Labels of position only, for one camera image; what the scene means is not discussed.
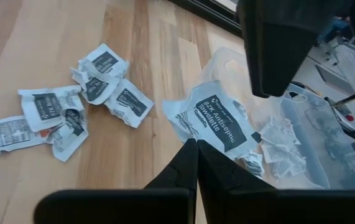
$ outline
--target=black label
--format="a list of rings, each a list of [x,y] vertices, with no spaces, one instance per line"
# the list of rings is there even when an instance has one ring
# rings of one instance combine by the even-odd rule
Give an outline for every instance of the black label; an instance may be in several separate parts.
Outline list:
[[[73,128],[73,133],[79,136],[83,131],[85,131],[80,124],[80,113],[74,109],[67,109],[65,112],[65,119],[67,125]]]
[[[114,56],[112,56],[109,52],[104,52],[91,63],[96,67],[97,71],[104,73],[107,72],[117,62],[118,60],[116,60],[116,58],[114,58]]]
[[[254,132],[251,136],[257,143],[260,143],[262,141],[262,136],[257,131]]]
[[[88,101],[97,99],[97,97],[103,94],[103,91],[108,85],[108,83],[103,82],[98,78],[92,78],[88,83],[86,83],[86,94],[88,95]]]
[[[223,142],[225,152],[246,142],[246,137],[238,122],[221,104],[216,95],[200,101],[195,107],[205,117],[211,130]]]
[[[60,116],[60,102],[54,93],[33,94],[33,96],[42,121]]]
[[[122,103],[124,106],[130,107],[136,116],[140,117],[147,106],[144,105],[136,96],[133,95],[127,88],[125,88],[122,93],[116,98],[116,101]]]

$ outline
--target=pile of wrappers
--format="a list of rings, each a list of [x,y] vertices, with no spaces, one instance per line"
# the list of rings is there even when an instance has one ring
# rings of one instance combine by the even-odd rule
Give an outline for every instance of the pile of wrappers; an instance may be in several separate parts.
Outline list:
[[[301,143],[289,119],[271,116],[260,133],[264,160],[270,165],[274,177],[292,177],[306,171],[306,158],[297,149]]]
[[[154,103],[125,79],[128,69],[129,62],[101,44],[79,60],[78,69],[71,68],[79,85],[18,90],[24,115],[0,119],[0,155],[47,143],[57,159],[67,161],[89,136],[79,93],[137,128]]]

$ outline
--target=plastic bin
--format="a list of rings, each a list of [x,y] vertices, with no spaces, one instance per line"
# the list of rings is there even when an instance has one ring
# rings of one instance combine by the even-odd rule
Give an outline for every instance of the plastic bin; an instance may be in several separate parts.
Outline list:
[[[226,92],[246,107],[257,131],[271,116],[291,121],[301,142],[297,149],[306,158],[306,171],[278,179],[263,162],[266,182],[281,189],[355,189],[354,149],[324,99],[293,84],[278,98],[253,96],[245,56],[226,48],[215,52],[196,85],[212,80],[220,80]]]

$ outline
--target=white packet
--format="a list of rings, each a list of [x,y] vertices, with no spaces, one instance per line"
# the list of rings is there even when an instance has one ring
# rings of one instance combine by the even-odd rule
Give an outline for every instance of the white packet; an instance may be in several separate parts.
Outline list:
[[[87,59],[80,61],[78,70],[71,68],[70,71],[72,79],[81,85],[83,97],[93,105],[104,103],[121,81],[118,77],[100,73]]]
[[[260,130],[264,141],[273,145],[300,145],[289,119],[278,120],[271,116],[269,122]]]
[[[48,132],[32,132],[24,116],[12,116],[0,119],[0,155],[1,151],[36,146],[46,142]]]
[[[39,90],[18,90],[21,107],[33,132],[65,122],[65,110],[78,110],[84,119],[85,108],[78,96],[79,85]]]
[[[53,155],[66,162],[89,136],[87,123],[78,110],[66,110],[66,123],[52,131],[46,141],[52,144]]]
[[[289,153],[286,149],[286,146],[275,146],[265,142],[262,144],[262,151],[264,160],[268,164],[289,159]]]
[[[111,114],[122,119],[125,124],[137,128],[153,107],[154,102],[124,78],[104,104]]]
[[[292,176],[302,174],[306,171],[306,158],[299,153],[296,146],[290,148],[289,160],[293,164],[290,168],[290,174]]]
[[[288,144],[301,145],[300,141],[296,137],[295,131],[293,130],[293,125],[288,118],[284,118],[283,127],[286,142]]]
[[[195,87],[185,100],[164,100],[162,109],[181,141],[203,139],[235,159],[249,154],[260,142],[259,133],[236,103],[215,80]]]
[[[129,62],[125,62],[106,44],[101,44],[96,50],[79,61],[79,70],[82,68],[86,68],[91,73],[99,72],[114,78],[124,78],[129,68]]]
[[[263,155],[255,152],[250,152],[248,155],[241,158],[245,164],[245,169],[258,178],[262,178],[264,168],[262,165]]]
[[[288,177],[293,167],[293,163],[290,159],[272,163],[272,174],[278,178]]]

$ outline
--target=wooden floor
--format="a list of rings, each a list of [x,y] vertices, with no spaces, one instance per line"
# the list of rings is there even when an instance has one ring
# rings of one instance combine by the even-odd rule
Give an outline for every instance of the wooden floor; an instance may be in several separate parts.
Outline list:
[[[90,136],[66,163],[48,145],[2,154],[0,223],[32,223],[56,190],[145,186],[182,145],[162,100],[184,97],[217,48],[244,53],[242,40],[168,1],[0,0],[0,119],[22,114],[18,89],[75,84],[69,68],[103,42],[131,61],[128,79],[155,107],[132,129],[86,105]]]

